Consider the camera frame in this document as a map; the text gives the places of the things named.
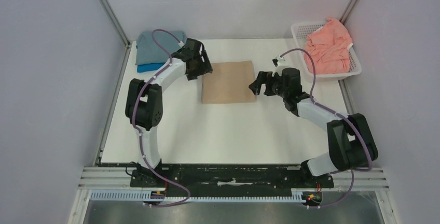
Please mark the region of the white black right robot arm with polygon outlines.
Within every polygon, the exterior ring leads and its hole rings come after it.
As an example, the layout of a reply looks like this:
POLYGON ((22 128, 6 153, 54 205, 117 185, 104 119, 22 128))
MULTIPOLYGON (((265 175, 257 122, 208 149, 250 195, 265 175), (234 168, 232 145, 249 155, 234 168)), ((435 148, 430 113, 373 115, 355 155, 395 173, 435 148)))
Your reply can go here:
POLYGON ((288 67, 281 73, 260 71, 249 89, 259 95, 262 86, 265 86, 265 96, 281 97, 287 111, 327 132, 328 152, 301 164, 299 178, 303 185, 312 187, 327 173, 367 170, 378 158, 365 116, 343 115, 316 102, 303 91, 298 69, 288 67))

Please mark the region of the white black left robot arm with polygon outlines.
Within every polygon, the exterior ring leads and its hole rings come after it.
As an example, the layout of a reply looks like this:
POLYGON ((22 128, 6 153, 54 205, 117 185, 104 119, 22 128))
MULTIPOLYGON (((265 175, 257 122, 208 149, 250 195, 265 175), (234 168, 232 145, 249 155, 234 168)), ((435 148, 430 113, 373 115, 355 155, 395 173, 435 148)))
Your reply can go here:
POLYGON ((179 50, 150 79, 132 79, 129 83, 125 115, 137 131, 140 151, 131 187, 158 187, 162 182, 163 173, 156 167, 161 165, 157 126, 163 117, 163 92, 183 76, 191 81, 213 72, 201 41, 188 38, 179 45, 179 50))

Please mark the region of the beige t-shirt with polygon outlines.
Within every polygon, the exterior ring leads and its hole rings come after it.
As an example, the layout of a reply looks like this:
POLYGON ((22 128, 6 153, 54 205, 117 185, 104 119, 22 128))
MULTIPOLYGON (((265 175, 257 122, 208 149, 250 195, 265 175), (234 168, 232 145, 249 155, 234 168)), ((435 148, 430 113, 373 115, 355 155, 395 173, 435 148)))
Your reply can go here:
POLYGON ((252 61, 212 64, 213 72, 202 77, 202 103, 251 103, 256 96, 249 85, 256 79, 252 61))

